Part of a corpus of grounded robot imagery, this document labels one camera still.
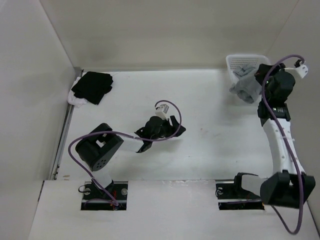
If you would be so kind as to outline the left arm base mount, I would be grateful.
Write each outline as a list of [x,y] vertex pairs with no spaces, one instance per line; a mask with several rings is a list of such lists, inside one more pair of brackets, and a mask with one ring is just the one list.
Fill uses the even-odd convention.
[[82,211],[126,211],[128,198],[127,181],[113,181],[106,190],[115,198],[118,205],[111,203],[112,199],[103,190],[99,189],[93,182],[86,181],[78,188],[82,194]]

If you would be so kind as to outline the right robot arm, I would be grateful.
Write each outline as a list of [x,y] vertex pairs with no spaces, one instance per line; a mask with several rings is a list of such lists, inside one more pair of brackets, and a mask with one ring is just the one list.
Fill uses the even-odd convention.
[[296,80],[303,79],[308,73],[305,64],[296,62],[293,68],[279,64],[267,75],[271,66],[261,64],[255,79],[261,85],[262,98],[257,115],[267,136],[272,156],[273,172],[268,178],[252,173],[239,172],[235,176],[232,192],[238,198],[249,192],[259,196],[266,205],[298,209],[306,202],[315,188],[313,176],[306,175],[291,135],[291,116],[286,101],[292,93]]

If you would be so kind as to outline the grey tank top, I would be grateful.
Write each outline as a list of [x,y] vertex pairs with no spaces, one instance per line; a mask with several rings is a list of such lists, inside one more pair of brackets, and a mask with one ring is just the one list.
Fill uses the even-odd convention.
[[229,91],[247,104],[255,103],[262,93],[262,86],[255,77],[257,71],[258,68],[251,64],[237,66],[233,71],[238,81]]

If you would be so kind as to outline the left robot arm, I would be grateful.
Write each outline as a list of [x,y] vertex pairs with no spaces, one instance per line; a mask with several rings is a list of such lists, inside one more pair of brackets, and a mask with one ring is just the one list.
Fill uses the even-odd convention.
[[169,118],[150,117],[132,137],[113,131],[107,123],[101,123],[76,144],[75,151],[93,176],[96,195],[105,200],[112,195],[113,180],[108,173],[97,172],[109,163],[118,150],[141,154],[149,150],[154,142],[177,138],[185,131],[186,128],[173,115]]

